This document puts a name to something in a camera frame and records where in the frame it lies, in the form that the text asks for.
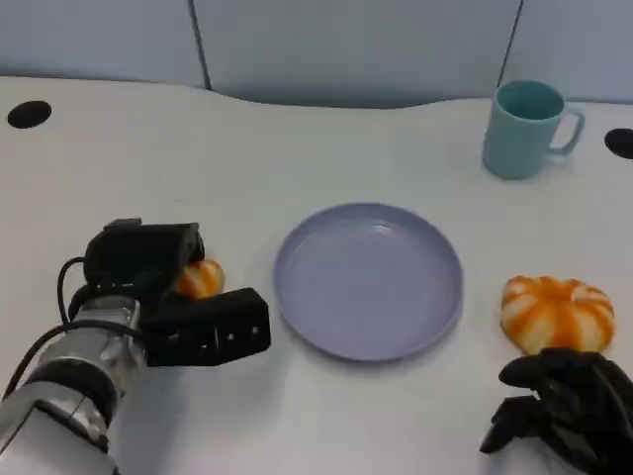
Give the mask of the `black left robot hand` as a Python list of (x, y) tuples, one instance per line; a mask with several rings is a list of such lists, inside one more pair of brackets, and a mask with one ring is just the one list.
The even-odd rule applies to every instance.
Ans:
[(146, 309), (167, 296), (184, 268), (205, 257), (197, 223), (145, 225), (115, 220), (93, 237), (84, 254), (86, 284), (77, 305), (106, 296), (125, 296)]

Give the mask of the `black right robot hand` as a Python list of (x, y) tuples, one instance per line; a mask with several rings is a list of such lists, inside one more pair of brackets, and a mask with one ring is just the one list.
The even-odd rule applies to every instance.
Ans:
[(612, 360), (545, 348), (508, 362), (498, 379), (532, 393), (502, 401), (481, 452), (533, 437), (585, 474), (632, 472), (632, 380)]

